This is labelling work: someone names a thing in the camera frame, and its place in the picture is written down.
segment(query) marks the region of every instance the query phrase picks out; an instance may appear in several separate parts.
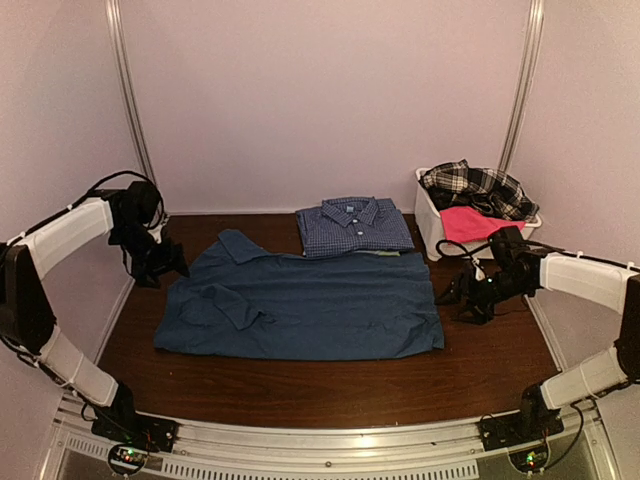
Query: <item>white wall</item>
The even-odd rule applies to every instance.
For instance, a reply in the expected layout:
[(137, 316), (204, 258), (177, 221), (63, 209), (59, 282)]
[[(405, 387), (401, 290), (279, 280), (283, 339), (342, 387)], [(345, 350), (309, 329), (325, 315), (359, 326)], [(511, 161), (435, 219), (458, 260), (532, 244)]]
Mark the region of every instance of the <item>white wall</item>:
[[(0, 1), (0, 236), (54, 213), (95, 180), (134, 167), (104, 2)], [(45, 280), (65, 333), (90, 357), (126, 282), (95, 241)], [(0, 478), (33, 478), (60, 392), (0, 348)]]
[(497, 166), (528, 0), (124, 2), (172, 212), (293, 211), (342, 195), (411, 211), (417, 167)]
[[(511, 173), (541, 204), (538, 240), (640, 264), (640, 3), (547, 0)], [(539, 296), (568, 365), (611, 345), (620, 318)], [(640, 387), (599, 402), (626, 479), (640, 478)]]

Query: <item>white plastic bin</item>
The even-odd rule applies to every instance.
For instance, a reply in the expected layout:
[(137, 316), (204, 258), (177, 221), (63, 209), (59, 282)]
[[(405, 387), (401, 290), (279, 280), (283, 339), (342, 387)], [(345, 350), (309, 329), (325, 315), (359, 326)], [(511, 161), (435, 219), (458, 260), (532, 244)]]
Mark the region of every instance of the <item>white plastic bin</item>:
[[(422, 240), (427, 247), (427, 257), (429, 258), (429, 260), (437, 262), (440, 259), (440, 254), (436, 251), (436, 244), (440, 240), (445, 239), (444, 226), (442, 225), (440, 212), (438, 212), (435, 205), (431, 201), (429, 194), (420, 184), (420, 177), (427, 170), (429, 169), (419, 168), (418, 170), (416, 170), (416, 178), (418, 180), (418, 192), (416, 194), (416, 223), (418, 224), (418, 228), (420, 229)], [(527, 223), (522, 229), (522, 237), (525, 239), (529, 238), (533, 231), (541, 225), (542, 219), (538, 214), (536, 214), (535, 222)], [(473, 250), (474, 248), (477, 248), (484, 243), (486, 242), (469, 242), (463, 245), (469, 250)], [(440, 248), (444, 253), (450, 253), (452, 255), (462, 253), (459, 248), (453, 245), (442, 245), (442, 247)], [(481, 252), (476, 254), (475, 257), (491, 259), (493, 258), (493, 255), (491, 255), (491, 250), (489, 248), (486, 248), (485, 250), (482, 250)]]

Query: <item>dark blue shirt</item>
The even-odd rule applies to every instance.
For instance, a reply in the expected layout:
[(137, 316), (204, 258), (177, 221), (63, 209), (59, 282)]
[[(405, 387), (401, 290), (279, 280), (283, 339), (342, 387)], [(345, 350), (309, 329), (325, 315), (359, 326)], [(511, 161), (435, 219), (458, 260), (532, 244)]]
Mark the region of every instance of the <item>dark blue shirt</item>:
[(295, 360), (400, 358), (444, 347), (420, 254), (272, 254), (227, 230), (169, 289), (154, 345)]
[(413, 250), (407, 222), (390, 198), (345, 197), (296, 212), (309, 258), (356, 250)]

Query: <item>red cloth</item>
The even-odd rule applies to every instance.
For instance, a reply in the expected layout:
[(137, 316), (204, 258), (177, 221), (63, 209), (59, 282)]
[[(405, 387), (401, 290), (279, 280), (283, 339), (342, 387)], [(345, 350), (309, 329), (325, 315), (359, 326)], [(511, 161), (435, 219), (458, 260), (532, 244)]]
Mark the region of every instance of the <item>red cloth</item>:
[(451, 207), (440, 212), (447, 240), (468, 243), (486, 240), (496, 230), (515, 225), (522, 231), (526, 222), (511, 222), (485, 217), (471, 207)]

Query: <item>checkered shirt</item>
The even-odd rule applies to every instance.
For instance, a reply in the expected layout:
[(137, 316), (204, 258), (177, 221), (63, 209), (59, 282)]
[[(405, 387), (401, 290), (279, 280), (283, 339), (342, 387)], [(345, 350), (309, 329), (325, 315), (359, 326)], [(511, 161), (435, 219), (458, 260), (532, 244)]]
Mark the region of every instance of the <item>checkered shirt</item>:
[(402, 213), (390, 198), (346, 197), (296, 212), (305, 255), (331, 257), (356, 250), (413, 250)]
[(420, 183), (438, 210), (470, 206), (487, 217), (528, 222), (539, 208), (513, 177), (490, 168), (469, 168), (466, 160), (438, 165), (425, 172)]

